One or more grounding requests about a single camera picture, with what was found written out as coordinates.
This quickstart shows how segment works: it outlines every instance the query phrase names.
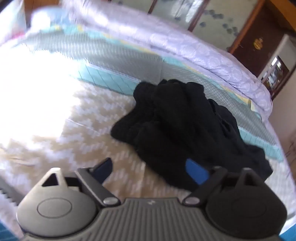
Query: wardrobe door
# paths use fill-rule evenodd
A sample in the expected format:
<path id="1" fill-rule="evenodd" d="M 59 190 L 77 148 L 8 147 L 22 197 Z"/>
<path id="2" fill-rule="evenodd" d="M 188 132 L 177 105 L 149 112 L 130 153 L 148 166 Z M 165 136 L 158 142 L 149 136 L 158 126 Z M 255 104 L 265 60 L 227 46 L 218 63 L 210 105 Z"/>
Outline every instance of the wardrobe door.
<path id="1" fill-rule="evenodd" d="M 204 0 L 158 0 L 151 14 L 188 29 Z"/>
<path id="2" fill-rule="evenodd" d="M 153 0 L 112 0 L 112 2 L 148 13 Z"/>
<path id="3" fill-rule="evenodd" d="M 193 34 L 227 51 L 258 0 L 210 0 Z"/>

